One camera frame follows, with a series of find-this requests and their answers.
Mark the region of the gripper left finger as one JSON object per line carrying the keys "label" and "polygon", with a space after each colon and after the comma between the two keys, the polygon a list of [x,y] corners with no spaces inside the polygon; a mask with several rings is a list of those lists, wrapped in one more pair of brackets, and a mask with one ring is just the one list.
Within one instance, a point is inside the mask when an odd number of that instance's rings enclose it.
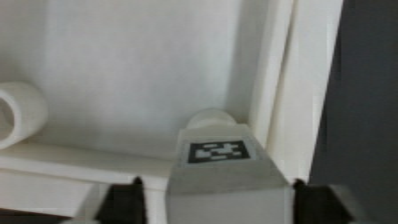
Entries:
{"label": "gripper left finger", "polygon": [[109,186],[99,209],[88,220],[72,218],[58,224],[147,224],[141,178],[136,177],[129,184]]}

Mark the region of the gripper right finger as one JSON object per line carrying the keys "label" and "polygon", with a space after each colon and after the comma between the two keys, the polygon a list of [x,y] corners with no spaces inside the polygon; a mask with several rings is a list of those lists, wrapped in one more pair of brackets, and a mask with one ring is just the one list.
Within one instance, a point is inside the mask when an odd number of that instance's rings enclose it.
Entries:
{"label": "gripper right finger", "polygon": [[292,224],[380,224],[342,185],[292,183]]}

